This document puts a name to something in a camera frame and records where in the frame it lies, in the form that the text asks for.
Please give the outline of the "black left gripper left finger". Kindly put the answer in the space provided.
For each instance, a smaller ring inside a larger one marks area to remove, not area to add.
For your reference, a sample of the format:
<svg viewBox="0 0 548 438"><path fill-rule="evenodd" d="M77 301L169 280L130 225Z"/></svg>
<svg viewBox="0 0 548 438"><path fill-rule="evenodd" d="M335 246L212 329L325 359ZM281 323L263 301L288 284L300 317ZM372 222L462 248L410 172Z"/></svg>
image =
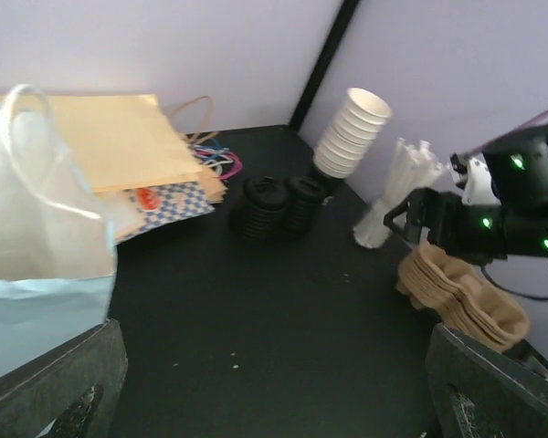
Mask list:
<svg viewBox="0 0 548 438"><path fill-rule="evenodd" d="M106 437L127 370L109 319L0 378L0 437Z"/></svg>

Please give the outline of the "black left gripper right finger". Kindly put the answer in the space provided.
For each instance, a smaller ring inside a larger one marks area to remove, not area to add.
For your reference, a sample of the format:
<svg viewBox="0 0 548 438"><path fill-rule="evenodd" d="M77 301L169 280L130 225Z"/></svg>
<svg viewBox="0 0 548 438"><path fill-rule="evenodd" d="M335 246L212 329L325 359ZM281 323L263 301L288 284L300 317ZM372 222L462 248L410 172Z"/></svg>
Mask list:
<svg viewBox="0 0 548 438"><path fill-rule="evenodd" d="M548 437L548 370L442 324L426 358L438 437Z"/></svg>

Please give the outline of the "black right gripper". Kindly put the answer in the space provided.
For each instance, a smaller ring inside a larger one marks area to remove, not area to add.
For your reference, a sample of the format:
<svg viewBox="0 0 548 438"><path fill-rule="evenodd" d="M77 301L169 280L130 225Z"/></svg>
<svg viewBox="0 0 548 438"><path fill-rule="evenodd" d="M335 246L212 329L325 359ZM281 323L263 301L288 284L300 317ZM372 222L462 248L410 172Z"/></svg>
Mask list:
<svg viewBox="0 0 548 438"><path fill-rule="evenodd" d="M480 235L483 206L468 206L453 192L414 189L384 216L384 225L408 243L419 244L424 228L427 241L451 256L483 256Z"/></svg>

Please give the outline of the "light blue paper bag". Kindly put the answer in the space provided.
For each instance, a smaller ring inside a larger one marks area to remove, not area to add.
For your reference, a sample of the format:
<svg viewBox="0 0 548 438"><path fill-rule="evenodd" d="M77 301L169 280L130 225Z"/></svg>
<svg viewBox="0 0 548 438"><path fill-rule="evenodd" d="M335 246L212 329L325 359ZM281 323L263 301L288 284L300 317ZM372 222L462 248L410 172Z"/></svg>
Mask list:
<svg viewBox="0 0 548 438"><path fill-rule="evenodd" d="M29 84L0 101L0 378L103 323L111 221Z"/></svg>

